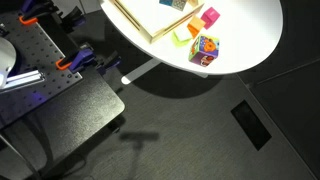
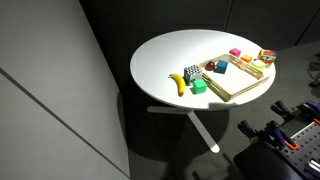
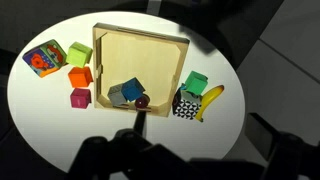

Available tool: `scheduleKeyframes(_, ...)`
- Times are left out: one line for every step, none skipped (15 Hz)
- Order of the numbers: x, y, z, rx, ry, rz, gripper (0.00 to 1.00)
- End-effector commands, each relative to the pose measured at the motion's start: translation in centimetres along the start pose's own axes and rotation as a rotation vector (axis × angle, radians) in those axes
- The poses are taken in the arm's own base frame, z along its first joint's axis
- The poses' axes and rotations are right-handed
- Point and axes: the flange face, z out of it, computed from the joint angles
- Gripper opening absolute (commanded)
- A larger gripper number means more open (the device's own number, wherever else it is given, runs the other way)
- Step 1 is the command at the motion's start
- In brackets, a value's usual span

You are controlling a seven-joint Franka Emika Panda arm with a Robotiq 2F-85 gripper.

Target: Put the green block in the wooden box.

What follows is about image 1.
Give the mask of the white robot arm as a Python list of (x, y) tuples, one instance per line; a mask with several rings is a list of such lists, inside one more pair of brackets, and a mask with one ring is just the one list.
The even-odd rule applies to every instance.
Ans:
[(5, 38), (0, 37), (0, 89), (6, 85), (7, 78), (16, 63), (16, 50)]

